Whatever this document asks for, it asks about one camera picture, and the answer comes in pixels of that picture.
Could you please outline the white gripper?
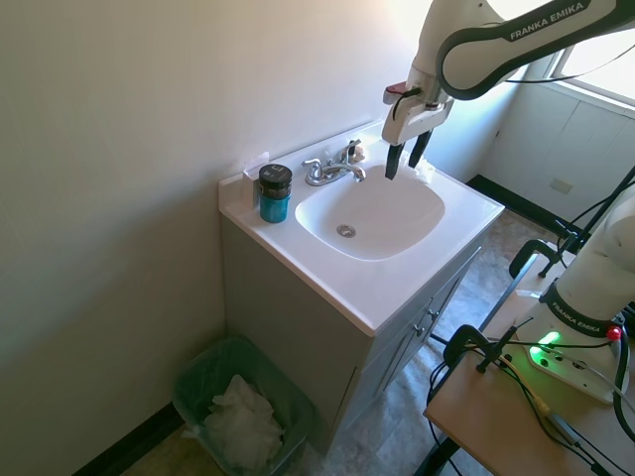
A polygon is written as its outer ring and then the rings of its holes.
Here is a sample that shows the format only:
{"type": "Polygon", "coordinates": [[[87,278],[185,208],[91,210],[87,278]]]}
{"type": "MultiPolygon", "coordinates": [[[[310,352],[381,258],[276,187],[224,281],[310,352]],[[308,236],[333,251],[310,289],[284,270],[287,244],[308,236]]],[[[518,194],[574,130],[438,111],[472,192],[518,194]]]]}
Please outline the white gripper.
{"type": "Polygon", "coordinates": [[[392,106],[382,131],[382,139],[390,144],[386,160],[386,179],[395,178],[405,143],[418,137],[408,162],[411,169],[417,167],[432,137],[433,129],[445,122],[452,106],[452,99],[433,106],[423,102],[418,96],[402,99],[392,106]]]}

